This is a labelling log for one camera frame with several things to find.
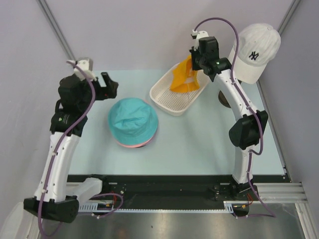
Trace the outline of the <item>teal hat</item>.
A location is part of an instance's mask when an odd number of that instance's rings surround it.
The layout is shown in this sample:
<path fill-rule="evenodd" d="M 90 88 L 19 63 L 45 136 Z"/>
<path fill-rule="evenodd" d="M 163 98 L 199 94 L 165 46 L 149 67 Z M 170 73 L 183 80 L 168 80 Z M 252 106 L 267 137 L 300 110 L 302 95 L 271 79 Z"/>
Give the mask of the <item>teal hat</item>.
<path fill-rule="evenodd" d="M 140 98 L 117 101 L 108 112 L 108 125 L 114 139 L 134 145 L 147 141 L 159 126 L 154 108 Z"/>

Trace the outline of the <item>orange hat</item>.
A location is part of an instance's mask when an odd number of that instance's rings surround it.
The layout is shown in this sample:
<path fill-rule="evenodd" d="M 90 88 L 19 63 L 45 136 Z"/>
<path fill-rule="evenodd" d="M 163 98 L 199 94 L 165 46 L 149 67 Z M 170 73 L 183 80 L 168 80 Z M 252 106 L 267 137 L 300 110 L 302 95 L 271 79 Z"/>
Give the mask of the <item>orange hat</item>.
<path fill-rule="evenodd" d="M 189 55 L 180 62 L 173 72 L 170 90 L 175 93 L 189 93 L 200 88 L 197 80 L 197 71 L 192 69 L 192 58 Z"/>

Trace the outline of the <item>white hat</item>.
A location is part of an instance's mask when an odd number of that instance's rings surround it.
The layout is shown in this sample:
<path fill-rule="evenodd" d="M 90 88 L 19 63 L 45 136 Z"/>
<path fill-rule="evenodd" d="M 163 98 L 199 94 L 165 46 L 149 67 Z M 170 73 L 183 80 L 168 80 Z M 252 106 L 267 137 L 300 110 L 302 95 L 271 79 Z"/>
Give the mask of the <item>white hat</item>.
<path fill-rule="evenodd" d="M 273 60 L 280 48 L 279 33 L 267 23 L 256 23 L 244 28 L 239 34 L 239 49 L 237 55 L 236 42 L 228 56 L 233 62 L 236 57 L 235 77 L 244 83 L 256 83 L 267 64 Z"/>

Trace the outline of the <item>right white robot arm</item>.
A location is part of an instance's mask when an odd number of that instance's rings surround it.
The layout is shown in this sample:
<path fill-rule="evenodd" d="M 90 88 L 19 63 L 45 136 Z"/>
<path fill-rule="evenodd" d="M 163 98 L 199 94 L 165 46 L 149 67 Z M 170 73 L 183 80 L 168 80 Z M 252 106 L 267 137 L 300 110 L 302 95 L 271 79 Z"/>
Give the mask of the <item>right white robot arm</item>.
<path fill-rule="evenodd" d="M 219 57 L 219 45 L 215 37 L 194 37 L 191 48 L 193 70 L 202 70 L 212 82 L 216 82 L 229 103 L 236 123 L 229 130 L 229 138 L 235 146 L 235 166 L 230 195 L 241 200 L 252 188 L 252 156 L 260 155 L 264 148 L 264 131 L 268 121 L 266 111 L 258 110 L 235 78 L 233 66 L 227 58 Z"/>

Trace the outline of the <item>pink bucket hat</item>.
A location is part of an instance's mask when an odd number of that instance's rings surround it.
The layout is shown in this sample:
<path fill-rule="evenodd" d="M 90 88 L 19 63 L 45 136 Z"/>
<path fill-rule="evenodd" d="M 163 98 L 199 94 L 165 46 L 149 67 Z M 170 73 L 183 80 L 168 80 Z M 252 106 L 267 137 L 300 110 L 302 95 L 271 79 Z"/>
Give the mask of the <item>pink bucket hat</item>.
<path fill-rule="evenodd" d="M 159 129 L 159 128 L 156 129 L 155 133 L 153 134 L 153 136 L 152 136 L 150 139 L 148 139 L 147 141 L 145 141 L 145 142 L 143 142 L 143 143 L 134 144 L 134 145 L 126 145 L 126 144 L 122 144 L 122 143 L 120 143 L 120 142 L 118 142 L 118 141 L 116 141 L 116 143 L 117 143 L 118 145 L 122 146 L 122 147 L 125 147 L 125 148 L 135 148 L 135 147 L 137 147 L 137 146 L 141 146 L 141 145 L 144 145 L 144 144 L 147 144 L 147 145 L 148 145 L 148 144 L 151 143 L 151 142 L 153 141 L 153 139 L 156 137 L 157 132 L 158 132 L 158 129 Z"/>

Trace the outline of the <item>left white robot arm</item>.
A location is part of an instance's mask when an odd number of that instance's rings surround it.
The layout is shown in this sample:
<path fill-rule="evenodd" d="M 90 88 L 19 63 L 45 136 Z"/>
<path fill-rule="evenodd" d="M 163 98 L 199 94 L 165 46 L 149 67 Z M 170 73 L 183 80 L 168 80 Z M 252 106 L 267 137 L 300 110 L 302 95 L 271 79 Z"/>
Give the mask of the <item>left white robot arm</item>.
<path fill-rule="evenodd" d="M 78 215 L 79 207 L 97 196 L 105 199 L 111 186 L 105 175 L 86 176 L 73 191 L 67 192 L 66 183 L 75 148 L 81 138 L 88 120 L 87 108 L 95 100 L 114 99 L 119 84 L 107 72 L 101 76 L 105 82 L 102 87 L 98 81 L 89 85 L 75 74 L 59 82 L 59 100 L 56 102 L 50 125 L 50 147 L 45 169 L 38 188 L 31 198 L 26 198 L 23 207 L 29 213 L 63 223 L 71 223 Z"/>

